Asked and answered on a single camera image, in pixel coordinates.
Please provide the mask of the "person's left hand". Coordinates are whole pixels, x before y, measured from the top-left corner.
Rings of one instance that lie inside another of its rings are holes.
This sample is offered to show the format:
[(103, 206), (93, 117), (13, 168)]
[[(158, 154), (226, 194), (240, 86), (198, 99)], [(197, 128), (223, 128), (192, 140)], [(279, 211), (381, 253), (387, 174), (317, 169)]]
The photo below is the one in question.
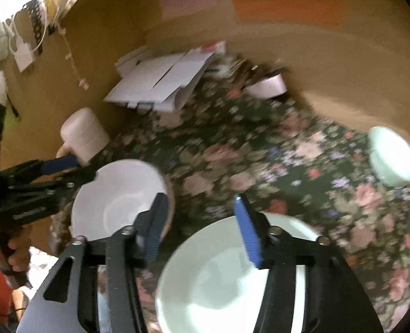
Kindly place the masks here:
[(30, 234), (32, 225), (28, 224), (18, 229), (8, 242), (8, 248), (12, 253), (5, 256), (0, 248), (0, 267), (7, 269), (11, 267), (13, 271), (27, 271), (30, 264)]

